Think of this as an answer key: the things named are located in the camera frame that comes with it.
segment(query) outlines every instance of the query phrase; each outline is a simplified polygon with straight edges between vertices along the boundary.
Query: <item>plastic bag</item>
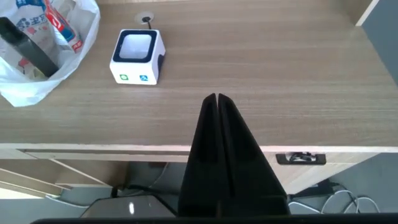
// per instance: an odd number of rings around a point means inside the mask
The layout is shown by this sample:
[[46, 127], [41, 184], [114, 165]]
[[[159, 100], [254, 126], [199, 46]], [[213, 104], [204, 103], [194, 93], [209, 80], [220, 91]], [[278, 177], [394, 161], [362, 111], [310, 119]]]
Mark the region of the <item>plastic bag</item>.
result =
[[29, 73], [25, 71], [29, 69], [29, 62], [23, 61], [22, 56], [0, 39], [0, 93], [15, 107], [37, 104], [68, 78], [93, 46], [98, 33], [100, 9], [95, 0], [73, 0], [73, 7], [69, 10], [63, 6], [64, 0], [53, 0], [54, 8], [63, 7], [60, 14], [67, 13], [62, 16], [77, 30], [83, 44], [77, 53], [65, 49], [62, 43], [68, 42], [56, 34], [43, 13], [44, 9], [32, 4], [39, 1], [42, 0], [3, 0], [0, 9], [0, 16], [8, 17], [20, 30], [29, 34], [60, 68], [47, 80], [25, 75], [24, 72]]

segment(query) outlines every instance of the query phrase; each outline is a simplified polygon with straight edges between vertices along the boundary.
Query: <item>blue icon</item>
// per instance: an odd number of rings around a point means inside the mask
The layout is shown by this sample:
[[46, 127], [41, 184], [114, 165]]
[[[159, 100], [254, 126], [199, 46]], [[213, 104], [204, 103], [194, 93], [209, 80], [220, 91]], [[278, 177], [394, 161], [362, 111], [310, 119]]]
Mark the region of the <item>blue icon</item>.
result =
[[140, 75], [139, 78], [141, 79], [141, 81], [148, 82], [148, 76], [146, 75]]

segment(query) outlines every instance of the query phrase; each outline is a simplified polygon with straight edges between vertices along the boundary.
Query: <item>black drawer handle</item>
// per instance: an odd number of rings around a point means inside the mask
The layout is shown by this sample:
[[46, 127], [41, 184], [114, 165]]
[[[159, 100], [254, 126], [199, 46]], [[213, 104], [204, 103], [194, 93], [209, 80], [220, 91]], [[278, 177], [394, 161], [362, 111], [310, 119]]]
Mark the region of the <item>black drawer handle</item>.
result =
[[306, 165], [323, 166], [326, 164], [326, 155], [311, 154], [309, 152], [295, 152], [291, 154], [276, 154], [279, 165]]

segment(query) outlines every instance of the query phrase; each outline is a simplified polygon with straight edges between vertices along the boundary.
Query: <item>white cube device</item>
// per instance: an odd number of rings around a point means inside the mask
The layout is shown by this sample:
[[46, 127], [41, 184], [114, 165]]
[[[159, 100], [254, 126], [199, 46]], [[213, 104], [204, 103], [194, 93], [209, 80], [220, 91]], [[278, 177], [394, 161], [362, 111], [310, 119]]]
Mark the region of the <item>white cube device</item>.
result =
[[165, 53], [158, 30], [124, 29], [109, 67], [117, 83], [156, 85]]

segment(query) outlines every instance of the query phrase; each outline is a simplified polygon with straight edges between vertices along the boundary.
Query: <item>black device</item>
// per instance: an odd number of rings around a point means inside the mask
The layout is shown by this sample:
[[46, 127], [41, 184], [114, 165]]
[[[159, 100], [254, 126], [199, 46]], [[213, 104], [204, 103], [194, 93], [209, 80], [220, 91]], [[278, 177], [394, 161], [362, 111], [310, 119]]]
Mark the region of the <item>black device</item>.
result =
[[234, 102], [203, 101], [176, 218], [82, 218], [44, 223], [398, 223], [396, 213], [291, 215], [287, 195]]
[[50, 57], [7, 17], [0, 17], [0, 36], [46, 77], [58, 71]]

